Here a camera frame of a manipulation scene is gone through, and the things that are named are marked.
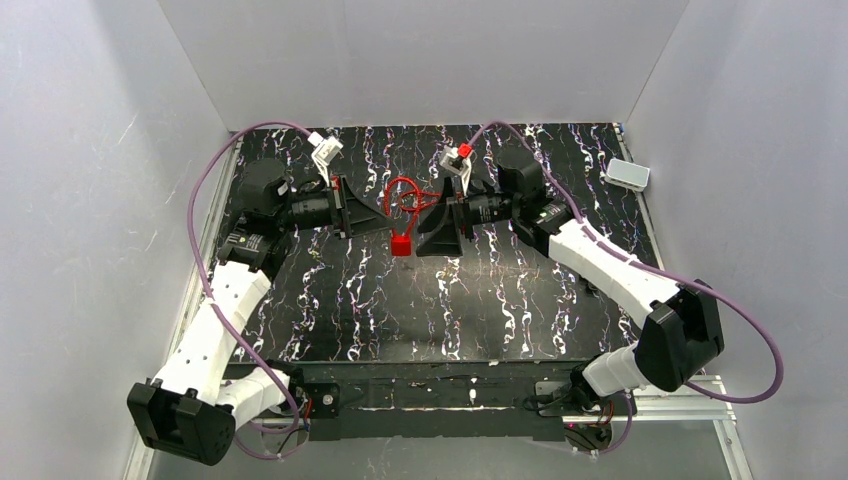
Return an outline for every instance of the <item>cable connector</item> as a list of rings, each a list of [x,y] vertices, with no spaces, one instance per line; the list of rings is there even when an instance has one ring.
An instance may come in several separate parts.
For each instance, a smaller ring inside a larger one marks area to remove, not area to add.
[[[471,147],[467,144],[462,144],[459,148],[445,147],[439,154],[439,165],[445,170],[459,175],[462,181],[462,194],[468,194],[468,183],[471,181],[471,160],[468,155],[471,154]]]
[[[309,135],[309,143],[315,147],[315,150],[312,150],[312,161],[318,167],[318,173],[324,179],[325,184],[329,185],[330,177],[327,167],[333,161],[333,158],[339,154],[344,145],[342,145],[342,142],[338,138],[333,136],[324,138],[318,132],[312,132]]]

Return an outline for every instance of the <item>black table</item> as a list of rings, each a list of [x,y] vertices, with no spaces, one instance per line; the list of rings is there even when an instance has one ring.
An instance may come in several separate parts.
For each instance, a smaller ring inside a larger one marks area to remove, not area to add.
[[[438,151],[467,141],[477,128],[351,127],[322,133],[338,136],[345,146],[331,171],[345,174],[353,190],[379,208],[387,183],[398,175],[438,192],[439,177],[446,174]],[[623,158],[611,124],[518,128],[599,231],[656,264],[637,196],[600,178],[601,164]],[[494,161],[508,145],[520,144],[507,129],[485,133],[472,155],[475,172],[496,183]],[[246,163],[278,159],[297,184],[316,173],[311,151],[292,130],[248,135],[222,232],[236,221]],[[407,219],[397,218],[394,225],[403,229]],[[478,226],[475,234],[465,255],[451,259],[392,257],[388,232],[353,240],[338,240],[327,229],[297,232],[283,273],[250,318],[245,337],[267,358],[332,362],[574,360],[635,339],[630,318],[615,303],[522,244],[507,222]],[[238,349],[233,360],[249,359]]]

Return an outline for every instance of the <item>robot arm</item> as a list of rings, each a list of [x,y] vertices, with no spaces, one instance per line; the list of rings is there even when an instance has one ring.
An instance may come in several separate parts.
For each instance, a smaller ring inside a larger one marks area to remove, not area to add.
[[[337,151],[341,144],[333,140],[331,150]],[[152,378],[136,383],[127,397],[148,447],[215,465],[226,454],[236,430],[284,402],[283,392],[258,368],[221,386],[236,341],[213,305],[241,334],[288,255],[291,230],[329,226],[344,239],[388,228],[388,219],[358,199],[344,176],[324,181],[329,154],[320,145],[316,150],[324,152],[325,161],[319,165],[322,178],[297,192],[272,159],[245,167],[239,222],[218,251],[212,272],[215,300],[203,301],[175,353]],[[290,391],[302,380],[288,364],[268,363]]]
[[[446,179],[438,203],[419,225],[419,233],[428,235],[416,254],[461,256],[461,232],[471,239],[474,225],[508,219],[523,243],[562,263],[621,306],[642,330],[639,341],[575,369],[570,389],[562,392],[572,403],[589,408],[600,398],[647,385],[675,391],[722,352],[715,299],[629,265],[638,259],[547,196],[541,166],[532,154],[507,149],[498,163],[498,187],[495,191],[472,180],[469,194],[456,198]],[[601,244],[631,260],[612,257]]]

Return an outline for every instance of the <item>white wall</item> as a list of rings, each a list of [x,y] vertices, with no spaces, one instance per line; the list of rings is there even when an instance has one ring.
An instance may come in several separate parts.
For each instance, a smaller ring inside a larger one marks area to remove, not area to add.
[[[225,136],[155,0],[0,5],[0,477],[122,475]]]
[[[160,0],[227,127],[621,121],[688,0]]]
[[[848,5],[698,0],[628,122],[670,269],[749,305],[783,389],[737,407],[757,478],[844,478],[848,428]],[[723,318],[731,393],[768,385],[762,340]]]

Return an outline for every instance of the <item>purple cable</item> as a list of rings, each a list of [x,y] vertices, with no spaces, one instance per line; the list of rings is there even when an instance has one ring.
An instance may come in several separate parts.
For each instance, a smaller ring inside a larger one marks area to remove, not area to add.
[[[200,247],[197,244],[197,237],[194,234],[194,204],[197,202],[197,194],[198,194],[198,192],[200,192],[200,187],[203,185],[203,181],[206,180],[207,176],[209,176],[209,172],[211,172],[212,169],[215,168],[215,164],[218,163],[218,160],[221,159],[221,156],[224,154],[224,152],[226,152],[231,146],[233,146],[233,144],[236,143],[241,137],[243,137],[245,134],[247,134],[249,132],[252,132],[253,130],[256,130],[257,128],[265,127],[265,126],[269,126],[269,125],[283,125],[283,126],[293,128],[293,129],[303,133],[306,136],[310,135],[309,130],[307,130],[306,128],[301,127],[300,125],[297,125],[297,124],[294,124],[294,123],[282,122],[282,121],[257,123],[255,125],[251,125],[251,126],[245,128],[243,130],[236,132],[224,144],[224,146],[222,146],[220,148],[220,150],[218,150],[215,153],[215,155],[212,156],[212,160],[209,162],[209,165],[206,166],[206,170],[203,171],[203,174],[200,176],[200,178],[197,180],[197,183],[195,183],[194,188],[191,190],[191,196],[189,197],[189,200],[188,200],[188,222],[187,223],[188,223],[188,240],[189,240],[189,243],[191,243],[191,253],[192,253],[192,255],[194,255],[194,263],[195,263],[195,265],[197,265],[197,272],[200,275],[200,282],[203,285],[203,292],[206,294],[207,298],[213,300],[212,310],[215,312],[215,315],[218,317],[218,320],[221,322],[221,325],[223,325],[224,328],[227,330],[227,332],[229,332],[229,334],[232,335],[233,338],[235,338],[236,343],[238,343],[238,345],[247,353],[247,355],[251,359],[253,359],[254,362],[256,362],[256,365],[259,368],[261,368],[263,372],[268,374],[268,376],[271,378],[271,381],[274,382],[274,385],[276,385],[280,389],[280,391],[283,392],[283,396],[286,397],[286,402],[288,402],[289,408],[291,408],[291,410],[292,410],[292,413],[293,413],[292,424],[291,424],[290,427],[285,428],[285,429],[268,428],[268,427],[265,427],[265,426],[262,426],[262,425],[254,424],[252,422],[250,423],[250,425],[253,428],[256,428],[257,430],[259,430],[261,432],[269,433],[269,434],[278,434],[278,433],[289,433],[289,432],[294,431],[297,428],[298,421],[300,420],[300,417],[298,415],[297,402],[295,402],[294,397],[292,396],[291,393],[289,393],[288,388],[286,388],[286,386],[283,384],[283,382],[280,381],[280,379],[276,375],[274,375],[273,371],[271,370],[271,367],[269,367],[268,364],[265,363],[265,360],[263,360],[262,357],[260,357],[259,354],[256,353],[255,350],[253,350],[253,348],[250,346],[250,344],[247,343],[247,340],[245,340],[239,334],[239,332],[232,326],[232,324],[229,322],[229,320],[227,320],[227,318],[224,316],[224,312],[222,312],[221,308],[218,307],[218,304],[214,303],[215,296],[212,293],[212,286],[209,284],[209,272],[206,271],[206,265],[204,265],[204,263],[203,263],[203,256],[201,255]],[[238,438],[236,438],[236,444],[238,444],[240,447],[242,447],[242,450],[245,449],[244,446],[241,445],[241,443],[238,441]]]
[[[515,136],[518,137],[519,140],[521,140],[521,144],[524,145],[525,148],[530,150],[530,152],[533,153],[533,155],[535,157],[536,152],[532,148],[530,148],[530,145],[528,145],[527,142],[524,140],[524,136],[521,135],[520,133],[518,133],[518,131],[512,125],[505,123],[505,122],[498,121],[498,120],[489,122],[488,124],[481,127],[480,130],[478,130],[471,137],[471,140],[468,141],[468,145],[473,146],[474,142],[476,142],[477,139],[480,138],[480,136],[483,134],[483,132],[493,125],[503,125],[503,126],[509,128],[509,130],[513,134],[515,134]],[[591,229],[589,229],[586,225],[584,225],[583,214],[577,208],[577,204],[574,202],[574,199],[571,197],[571,195],[569,195],[569,193],[565,190],[565,188],[563,188],[562,185],[560,185],[559,182],[557,182],[557,180],[554,178],[553,174],[551,174],[551,172],[548,171],[548,169],[544,168],[544,166],[542,167],[542,172],[545,174],[545,178],[548,179],[548,182],[550,182],[550,184],[565,198],[565,201],[568,202],[568,206],[571,208],[571,211],[574,214],[574,218],[582,226],[581,229],[586,234],[586,236],[588,236],[590,240],[597,242],[598,238],[595,236],[595,234],[592,233]],[[625,257],[624,255],[622,255],[622,254],[616,252],[615,250],[609,248],[604,243],[597,243],[597,245],[603,251],[607,252],[608,254],[612,255],[613,257],[617,258],[618,260],[625,261],[625,262],[630,260],[628,257]],[[778,389],[780,389],[780,385],[783,383],[783,357],[781,356],[780,350],[777,347],[777,342],[774,341],[774,338],[772,338],[771,334],[769,334],[766,331],[765,327],[763,327],[762,324],[760,324],[760,322],[758,322],[756,319],[754,319],[754,317],[750,313],[748,313],[741,305],[736,303],[734,300],[728,298],[724,294],[717,292],[717,291],[713,290],[712,288],[709,288],[705,285],[695,283],[693,280],[683,278],[683,277],[681,277],[679,275],[675,275],[673,273],[665,272],[663,270],[652,267],[650,265],[645,265],[644,263],[641,263],[641,262],[638,262],[638,261],[632,261],[632,262],[630,262],[630,264],[633,265],[634,267],[640,269],[640,270],[646,271],[646,272],[654,274],[654,275],[659,275],[661,277],[668,278],[669,280],[673,280],[673,281],[675,281],[675,282],[677,282],[681,285],[685,285],[689,288],[704,292],[707,295],[715,298],[716,300],[718,300],[718,301],[724,303],[725,305],[727,305],[728,307],[732,308],[736,313],[739,314],[739,316],[741,316],[743,319],[745,319],[745,321],[747,321],[754,328],[754,330],[756,330],[757,333],[760,334],[761,337],[763,337],[763,340],[765,340],[766,345],[768,345],[769,350],[771,351],[771,354],[774,357],[774,380],[772,381],[771,385],[764,392],[760,393],[759,395],[754,395],[752,397],[732,397],[732,396],[729,396],[729,395],[723,395],[721,393],[712,392],[712,391],[707,390],[703,387],[695,385],[691,382],[686,382],[687,387],[691,388],[692,390],[695,390],[698,393],[702,393],[702,394],[704,394],[704,395],[706,395],[710,398],[713,398],[715,400],[721,400],[723,402],[739,403],[739,404],[751,404],[751,403],[762,402],[763,400],[766,400],[766,399],[770,398],[771,396],[773,396],[778,391]]]
[[[615,443],[603,450],[598,450],[599,455],[611,453],[613,450],[620,447],[621,444],[624,443],[624,440],[627,439],[627,435],[630,434],[630,426],[633,425],[633,405],[630,404],[630,395],[622,393],[621,396],[624,398],[624,403],[627,405],[627,424],[624,425],[624,431],[621,432],[621,436],[618,437],[618,440],[616,440]]]

